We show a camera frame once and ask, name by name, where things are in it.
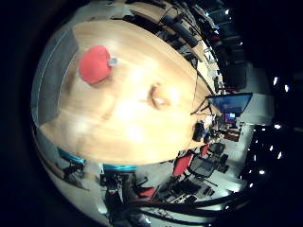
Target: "screen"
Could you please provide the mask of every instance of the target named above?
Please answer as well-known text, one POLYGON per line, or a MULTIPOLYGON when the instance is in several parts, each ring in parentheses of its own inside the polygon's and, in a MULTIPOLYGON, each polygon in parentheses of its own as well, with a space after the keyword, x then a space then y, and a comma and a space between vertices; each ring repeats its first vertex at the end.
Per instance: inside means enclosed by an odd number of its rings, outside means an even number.
POLYGON ((234 124, 237 122, 236 115, 234 113, 225 113, 225 123, 234 124))
POLYGON ((247 107, 252 93, 235 95, 207 96, 208 101, 222 114, 242 114, 247 107))

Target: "red chair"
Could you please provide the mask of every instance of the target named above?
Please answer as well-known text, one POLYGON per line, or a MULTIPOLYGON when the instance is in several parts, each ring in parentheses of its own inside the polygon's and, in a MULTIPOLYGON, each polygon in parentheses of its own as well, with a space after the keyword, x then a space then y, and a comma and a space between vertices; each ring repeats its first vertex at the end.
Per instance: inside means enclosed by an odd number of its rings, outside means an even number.
POLYGON ((137 187, 135 193, 139 198, 150 198, 155 192, 154 187, 137 187))
POLYGON ((174 168, 173 168, 173 172, 172 175, 174 177, 180 176, 182 175, 187 168, 189 167, 189 164, 191 162, 193 154, 187 154, 183 157, 177 158, 175 163, 174 163, 174 168))
POLYGON ((203 147, 200 147, 201 156, 206 156, 207 152, 209 150, 209 145, 204 145, 203 147))

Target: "cable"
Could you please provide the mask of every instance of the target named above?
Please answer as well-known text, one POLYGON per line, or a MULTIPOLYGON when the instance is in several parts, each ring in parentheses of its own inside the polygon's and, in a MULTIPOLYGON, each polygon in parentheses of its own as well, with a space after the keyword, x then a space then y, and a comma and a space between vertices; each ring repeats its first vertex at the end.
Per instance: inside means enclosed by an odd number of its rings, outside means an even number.
POLYGON ((190 221, 184 221, 184 220, 179 220, 179 219, 174 219, 174 218, 166 218, 166 217, 155 215, 153 213, 142 211, 142 210, 140 210, 139 212, 142 213, 143 215, 150 216, 152 218, 158 218, 158 219, 162 219, 162 220, 169 221, 171 223, 176 223, 176 224, 191 225, 191 226, 194 226, 194 225, 201 226, 201 225, 209 224, 209 222, 190 222, 190 221))
POLYGON ((206 99, 204 99, 202 101, 202 103, 199 105, 199 107, 194 112, 190 113, 190 115, 196 114, 200 110, 200 108, 203 106, 203 104, 205 104, 205 101, 206 101, 206 99))

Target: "red object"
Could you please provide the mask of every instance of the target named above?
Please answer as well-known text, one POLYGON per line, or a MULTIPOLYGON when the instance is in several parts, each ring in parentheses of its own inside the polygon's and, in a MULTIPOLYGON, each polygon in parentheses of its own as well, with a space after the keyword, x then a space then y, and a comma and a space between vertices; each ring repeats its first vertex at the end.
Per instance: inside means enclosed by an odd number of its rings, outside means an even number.
POLYGON ((205 156, 208 152, 209 145, 205 145, 202 148, 200 148, 201 156, 205 156))
POLYGON ((187 154, 186 156, 183 156, 176 160, 174 169, 172 172, 173 176, 177 177, 177 176, 183 174, 187 170, 190 160, 192 158, 192 155, 193 154, 187 154))
POLYGON ((151 197, 155 191, 154 187, 139 187, 137 189, 140 197, 151 197))
POLYGON ((79 72, 83 80, 97 83, 108 77, 112 69, 108 64, 110 58, 109 52, 103 45, 95 45, 86 51, 79 62, 79 72))

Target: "wooden table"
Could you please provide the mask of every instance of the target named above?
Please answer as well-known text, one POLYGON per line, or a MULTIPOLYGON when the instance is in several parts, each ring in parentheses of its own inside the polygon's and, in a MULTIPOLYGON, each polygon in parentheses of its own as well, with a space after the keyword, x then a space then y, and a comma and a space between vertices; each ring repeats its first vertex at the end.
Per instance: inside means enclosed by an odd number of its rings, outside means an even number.
POLYGON ((41 126, 45 136, 68 152, 107 164, 158 163, 186 149, 197 120, 189 114, 209 95, 199 79, 194 97, 192 66, 168 44, 127 22, 82 23, 73 31, 80 51, 68 69, 58 117, 41 126), (118 65, 108 79, 91 86, 77 66, 83 52, 98 44, 118 58, 118 65), (178 90, 178 105, 160 111, 147 101, 157 82, 178 90))

